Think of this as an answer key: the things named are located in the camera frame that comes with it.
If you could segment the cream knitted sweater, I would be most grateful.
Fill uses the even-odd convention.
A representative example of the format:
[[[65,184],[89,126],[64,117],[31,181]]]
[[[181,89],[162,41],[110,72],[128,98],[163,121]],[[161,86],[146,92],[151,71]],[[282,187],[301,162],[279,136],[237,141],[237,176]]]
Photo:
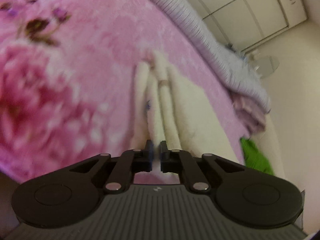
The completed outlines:
[[[183,76],[158,51],[136,67],[131,147],[154,145],[152,173],[160,176],[160,143],[194,157],[213,153],[238,162],[204,90]]]

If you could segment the green knitted sweater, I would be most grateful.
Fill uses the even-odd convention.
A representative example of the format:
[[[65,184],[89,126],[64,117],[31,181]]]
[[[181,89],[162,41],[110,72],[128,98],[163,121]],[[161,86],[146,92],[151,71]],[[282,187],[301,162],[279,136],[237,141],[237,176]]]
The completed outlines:
[[[254,141],[245,137],[240,138],[245,166],[263,172],[265,174],[274,175],[273,168],[269,160],[257,148]]]

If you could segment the mauve pillow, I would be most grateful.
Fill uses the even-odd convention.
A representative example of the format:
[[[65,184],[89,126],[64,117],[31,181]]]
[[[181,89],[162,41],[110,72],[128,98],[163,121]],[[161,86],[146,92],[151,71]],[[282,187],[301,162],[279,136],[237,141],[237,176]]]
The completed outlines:
[[[235,113],[249,133],[255,134],[265,130],[266,118],[263,110],[251,98],[231,92]]]

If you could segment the cream padded headboard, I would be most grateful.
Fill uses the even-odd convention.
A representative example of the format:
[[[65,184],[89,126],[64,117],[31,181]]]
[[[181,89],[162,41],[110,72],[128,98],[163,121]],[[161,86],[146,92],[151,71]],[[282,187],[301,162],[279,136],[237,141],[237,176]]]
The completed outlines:
[[[265,115],[266,126],[263,132],[251,136],[258,149],[268,159],[276,177],[286,179],[281,159],[281,149],[271,115]]]

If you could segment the pink rose bed blanket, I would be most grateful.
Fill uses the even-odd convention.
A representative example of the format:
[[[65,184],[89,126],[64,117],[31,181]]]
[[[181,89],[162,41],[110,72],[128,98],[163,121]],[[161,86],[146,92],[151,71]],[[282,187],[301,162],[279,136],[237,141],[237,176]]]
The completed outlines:
[[[227,90],[150,0],[1,0],[1,172],[22,183],[128,149],[136,64],[153,50],[203,88],[242,161]]]

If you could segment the oval vanity mirror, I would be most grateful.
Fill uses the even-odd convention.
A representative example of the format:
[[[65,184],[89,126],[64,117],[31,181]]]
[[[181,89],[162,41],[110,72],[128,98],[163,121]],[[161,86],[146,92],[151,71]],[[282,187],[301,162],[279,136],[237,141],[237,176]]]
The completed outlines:
[[[254,70],[261,79],[272,75],[279,67],[280,62],[274,56],[264,56],[257,59],[254,63]]]

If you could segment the cream wardrobe doors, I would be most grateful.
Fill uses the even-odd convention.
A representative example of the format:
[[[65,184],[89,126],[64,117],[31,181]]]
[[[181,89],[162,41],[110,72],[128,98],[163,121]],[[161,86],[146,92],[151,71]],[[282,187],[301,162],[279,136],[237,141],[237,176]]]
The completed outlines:
[[[221,44],[246,51],[307,19],[302,0],[187,0]]]

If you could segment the grey striped duvet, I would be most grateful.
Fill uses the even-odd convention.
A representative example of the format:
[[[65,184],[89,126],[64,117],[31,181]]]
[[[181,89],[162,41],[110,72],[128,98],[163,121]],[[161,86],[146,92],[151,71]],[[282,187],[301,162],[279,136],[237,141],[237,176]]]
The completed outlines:
[[[180,29],[229,90],[251,98],[268,113],[270,98],[249,63],[220,44],[187,0],[150,0]]]

